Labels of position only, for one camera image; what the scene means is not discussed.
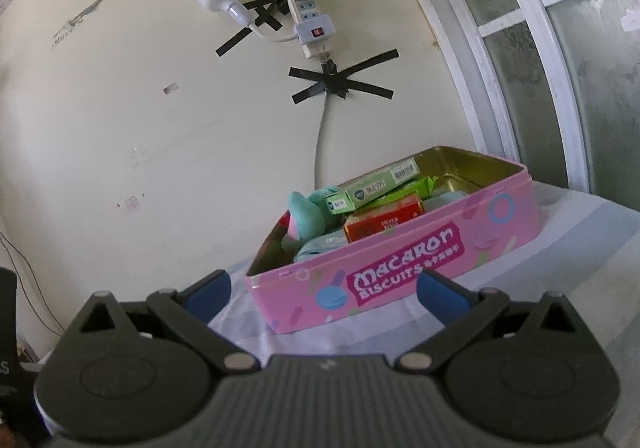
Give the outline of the green tube package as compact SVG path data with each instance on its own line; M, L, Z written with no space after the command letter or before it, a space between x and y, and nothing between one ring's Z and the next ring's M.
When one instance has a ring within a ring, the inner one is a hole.
M397 202L412 194L417 194L421 200L428 199L432 196L437 181L437 176L420 176L411 179L388 194L384 194L384 196L363 205L360 211L367 211L371 208L378 208L382 205Z

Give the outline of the small red box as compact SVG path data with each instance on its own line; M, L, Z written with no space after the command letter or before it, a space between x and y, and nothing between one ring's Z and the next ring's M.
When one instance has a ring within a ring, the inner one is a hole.
M386 231L424 214L422 199L417 192L349 215L343 225L349 242L355 242Z

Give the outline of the teal zip pouch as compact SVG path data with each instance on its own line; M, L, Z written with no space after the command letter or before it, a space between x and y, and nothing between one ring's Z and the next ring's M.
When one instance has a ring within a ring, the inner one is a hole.
M442 192L436 194L431 199L424 199L422 201L425 212L435 211L436 208L442 208L443 206L457 202L468 195L467 192L462 190ZM307 242L295 255L293 262L300 263L305 260L309 260L317 255L334 251L347 246L348 240L343 229L339 229L324 236L314 238Z

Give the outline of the teal plush toy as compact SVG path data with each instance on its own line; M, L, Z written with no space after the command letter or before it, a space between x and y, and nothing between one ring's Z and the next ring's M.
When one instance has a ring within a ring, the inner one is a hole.
M288 252L297 251L312 239L334 230L341 223L340 216L331 213L326 198L337 193L329 186L318 189L308 197L298 191L288 196L288 230L281 246Z

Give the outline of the green rectangular carton box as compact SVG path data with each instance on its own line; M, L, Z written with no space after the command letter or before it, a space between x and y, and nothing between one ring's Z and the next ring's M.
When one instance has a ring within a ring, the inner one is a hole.
M357 211L421 174L416 160L409 158L384 166L341 187L324 199L333 215Z

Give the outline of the pink macaron biscuit tin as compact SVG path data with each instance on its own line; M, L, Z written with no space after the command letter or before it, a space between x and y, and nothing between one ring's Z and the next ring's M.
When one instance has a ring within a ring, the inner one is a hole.
M321 326L405 298L425 269L459 277L540 233L533 179L521 163L454 147L413 158L435 179L431 208L407 223L296 262L283 215L245 284L277 334Z

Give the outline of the white framed window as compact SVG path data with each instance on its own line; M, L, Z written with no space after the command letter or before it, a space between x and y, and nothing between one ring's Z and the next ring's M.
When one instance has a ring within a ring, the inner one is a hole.
M639 0L419 0L477 149L639 205Z

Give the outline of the black tape cross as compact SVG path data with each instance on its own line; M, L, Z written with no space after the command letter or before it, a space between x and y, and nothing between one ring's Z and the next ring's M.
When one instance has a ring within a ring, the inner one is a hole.
M300 90L292 96L294 104L301 104L303 101L321 94L329 94L345 99L350 92L365 93L384 99L392 99L394 92L388 88L371 83L353 80L352 76L367 69L385 64L399 58L397 49L381 52L371 58L358 62L344 70L337 70L337 65L332 59L321 64L321 72L299 68L291 68L288 71L290 78L298 78L311 82L311 86Z

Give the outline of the white power strip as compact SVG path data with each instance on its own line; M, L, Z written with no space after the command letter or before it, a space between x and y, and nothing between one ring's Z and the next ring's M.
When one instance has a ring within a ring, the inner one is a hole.
M318 0L288 0L294 33L307 59L326 61L333 50L335 26L320 8Z

